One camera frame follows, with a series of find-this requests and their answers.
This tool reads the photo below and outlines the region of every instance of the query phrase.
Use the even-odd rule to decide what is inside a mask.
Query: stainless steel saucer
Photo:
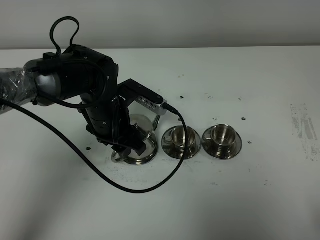
[[[179,140],[177,141],[177,139],[175,139],[178,136],[178,132],[177,132],[177,134],[174,135],[174,139],[172,139],[173,131],[177,131],[176,128],[181,128],[181,127],[182,126],[174,126],[170,129],[168,129],[164,133],[164,135],[162,136],[162,139],[161,139],[161,146],[162,146],[163,151],[169,157],[174,158],[174,159],[181,159],[181,157],[184,153],[184,147],[181,144],[182,142],[179,142]],[[187,154],[185,156],[185,159],[193,158],[195,155],[197,155],[197,153],[201,149],[201,138],[200,138],[199,134],[191,127],[188,127],[188,129],[190,129],[191,131],[194,132],[194,135],[190,134],[191,136],[193,135],[194,137],[193,137],[193,139],[189,139],[189,142],[191,142],[192,144],[191,144],[190,148],[187,150]]]
[[[231,126],[219,124],[208,128],[204,132],[202,146],[212,157],[228,160],[240,153],[242,139]]]
[[[116,151],[113,151],[111,160],[115,163],[124,161],[130,165],[146,164],[154,159],[158,152],[157,136],[155,131],[153,131],[154,126],[149,118],[141,114],[130,115],[130,125],[135,127],[140,134],[140,137],[145,143],[146,150],[141,155],[131,150],[128,157],[121,157]]]
[[[142,155],[138,155],[134,150],[131,151],[131,154],[126,158],[121,158],[116,151],[113,151],[111,155],[111,160],[115,163],[119,163],[124,161],[130,165],[142,165],[150,162],[155,158],[158,153],[158,143],[154,141],[156,135],[152,134],[148,141],[145,141],[146,150],[142,153]]]

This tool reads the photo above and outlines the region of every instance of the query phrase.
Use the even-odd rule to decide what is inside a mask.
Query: metal cup
[[[227,124],[219,124],[211,130],[212,144],[217,153],[231,153],[236,148],[237,132]]]
[[[188,147],[189,150],[193,144],[196,141],[196,132],[191,127],[187,126],[187,133],[188,133]],[[185,150],[185,144],[186,144],[186,134],[183,126],[177,126],[172,132],[171,132],[171,140],[175,147],[180,150]]]

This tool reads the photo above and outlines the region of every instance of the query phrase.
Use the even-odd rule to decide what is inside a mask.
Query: mark on table
[[[174,161],[172,159],[162,159],[162,161],[166,163],[173,163]]]
[[[320,159],[320,146],[306,104],[291,104],[292,135],[299,138],[306,159]]]
[[[187,161],[184,161],[183,162],[183,165],[184,166],[186,166],[188,169],[189,169],[189,171],[191,172],[191,173],[193,173],[194,171],[192,170],[192,167],[190,167],[190,165],[188,164],[188,162]]]

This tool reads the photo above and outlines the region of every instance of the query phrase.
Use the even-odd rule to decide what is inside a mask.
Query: robotic arm
[[[61,53],[60,47],[53,39],[53,32],[55,27],[64,20],[76,22],[78,29],[70,40],[70,47]],[[0,71],[0,94],[2,97],[0,104],[3,104],[0,105],[0,114],[7,112],[8,107],[21,106],[28,102],[40,106],[56,103],[78,109],[87,122],[86,130],[95,135],[98,142],[106,146],[112,145],[112,149],[123,158],[127,157],[132,150],[140,156],[146,150],[146,145],[141,133],[130,125],[128,106],[133,101],[142,104],[157,114],[157,121],[167,110],[179,115],[180,118],[181,115],[175,108],[167,104],[162,96],[132,79],[118,85],[119,66],[114,63],[112,58],[90,48],[73,44],[73,38],[78,30],[79,22],[75,18],[63,17],[59,19],[50,31],[50,38],[57,48],[57,53],[45,53],[42,59],[31,60],[24,68]],[[64,100],[75,96],[81,97],[80,104],[64,102]],[[184,121],[183,125],[186,138],[188,138]],[[184,156],[185,153],[177,168],[163,182],[147,189],[147,191],[133,190],[130,192],[150,192],[160,187],[179,169]]]

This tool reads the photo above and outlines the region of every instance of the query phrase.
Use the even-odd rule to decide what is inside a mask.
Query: stainless steel cup
[[[196,141],[196,132],[189,126],[186,129],[188,133],[188,149],[190,149]],[[177,126],[171,132],[171,140],[178,150],[185,150],[186,134],[183,126]]]
[[[130,115],[130,125],[136,128],[137,134],[140,135],[140,139],[145,143],[145,151],[141,155],[138,155],[132,150],[127,157],[122,157],[116,151],[113,151],[111,159],[115,163],[125,161],[131,165],[146,164],[154,159],[158,152],[157,137],[153,130],[153,123],[144,115],[132,114]]]
[[[231,153],[236,148],[237,132],[227,124],[219,124],[212,128],[213,147],[219,153]]]

